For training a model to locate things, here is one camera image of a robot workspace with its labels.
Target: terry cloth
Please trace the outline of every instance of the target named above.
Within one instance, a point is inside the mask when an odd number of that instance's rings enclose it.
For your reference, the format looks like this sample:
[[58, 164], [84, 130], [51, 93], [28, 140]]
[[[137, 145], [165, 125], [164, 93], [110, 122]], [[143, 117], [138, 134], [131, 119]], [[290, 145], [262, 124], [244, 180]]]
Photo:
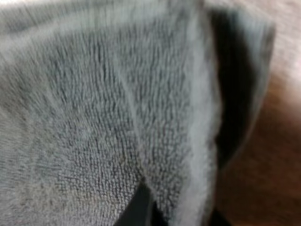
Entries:
[[272, 36], [194, 0], [2, 5], [0, 224], [112, 226], [143, 180], [168, 225], [206, 225]]

